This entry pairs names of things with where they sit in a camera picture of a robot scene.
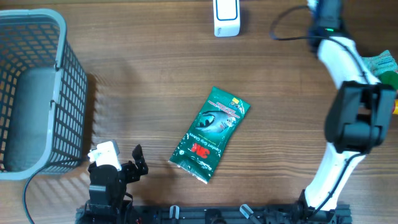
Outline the red sauce bottle green cap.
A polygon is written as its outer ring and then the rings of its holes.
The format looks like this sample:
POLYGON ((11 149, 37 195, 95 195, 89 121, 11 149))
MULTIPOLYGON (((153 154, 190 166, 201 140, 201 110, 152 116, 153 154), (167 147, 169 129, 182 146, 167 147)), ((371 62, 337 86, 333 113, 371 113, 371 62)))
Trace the red sauce bottle green cap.
POLYGON ((395 99, 394 101, 394 108, 392 113, 398 115, 398 99, 395 99))

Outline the green 3M gloves packet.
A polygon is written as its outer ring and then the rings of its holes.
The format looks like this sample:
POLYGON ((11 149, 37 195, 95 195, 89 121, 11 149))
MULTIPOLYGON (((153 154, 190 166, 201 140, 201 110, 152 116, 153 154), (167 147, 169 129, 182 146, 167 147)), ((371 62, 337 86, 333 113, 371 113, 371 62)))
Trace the green 3M gloves packet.
POLYGON ((207 184, 250 107, 214 86, 169 161, 207 184))

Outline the green round lid container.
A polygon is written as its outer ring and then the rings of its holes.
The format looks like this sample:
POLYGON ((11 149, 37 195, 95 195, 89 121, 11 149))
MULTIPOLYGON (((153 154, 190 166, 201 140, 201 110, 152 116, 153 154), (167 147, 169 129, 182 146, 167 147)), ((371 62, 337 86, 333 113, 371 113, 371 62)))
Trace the green round lid container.
POLYGON ((381 83, 392 86, 398 90, 398 74, 393 71, 387 71, 379 75, 381 83))

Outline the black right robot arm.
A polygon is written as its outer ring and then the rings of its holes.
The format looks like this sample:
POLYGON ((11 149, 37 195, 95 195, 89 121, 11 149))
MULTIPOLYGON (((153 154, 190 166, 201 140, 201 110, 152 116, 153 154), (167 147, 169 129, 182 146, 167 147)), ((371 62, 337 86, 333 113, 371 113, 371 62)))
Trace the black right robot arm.
POLYGON ((312 13, 311 46, 338 90, 325 120, 326 151, 304 190, 312 218, 336 208, 355 167, 385 140, 396 90, 366 68, 346 31, 342 1, 308 1, 307 6, 312 13))

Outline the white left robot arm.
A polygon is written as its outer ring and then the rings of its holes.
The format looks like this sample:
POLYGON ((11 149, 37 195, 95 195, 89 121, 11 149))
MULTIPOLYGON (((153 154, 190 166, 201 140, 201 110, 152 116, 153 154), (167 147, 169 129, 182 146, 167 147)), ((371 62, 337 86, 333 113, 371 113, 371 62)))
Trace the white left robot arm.
POLYGON ((76 216, 77 223, 129 223, 132 202, 124 200, 127 184, 137 182, 148 174, 142 146, 132 150, 133 161, 121 164, 119 148, 115 141, 98 144, 88 153, 90 165, 89 195, 82 211, 76 216))

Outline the light blue wipes pack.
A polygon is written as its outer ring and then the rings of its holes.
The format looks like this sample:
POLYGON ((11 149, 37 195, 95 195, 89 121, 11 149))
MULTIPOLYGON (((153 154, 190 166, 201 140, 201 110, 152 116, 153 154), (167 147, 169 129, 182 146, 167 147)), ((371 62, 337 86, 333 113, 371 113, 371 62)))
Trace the light blue wipes pack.
POLYGON ((388 50, 377 56, 363 57, 363 61, 370 72, 377 77, 385 72, 397 72, 397 63, 388 50))

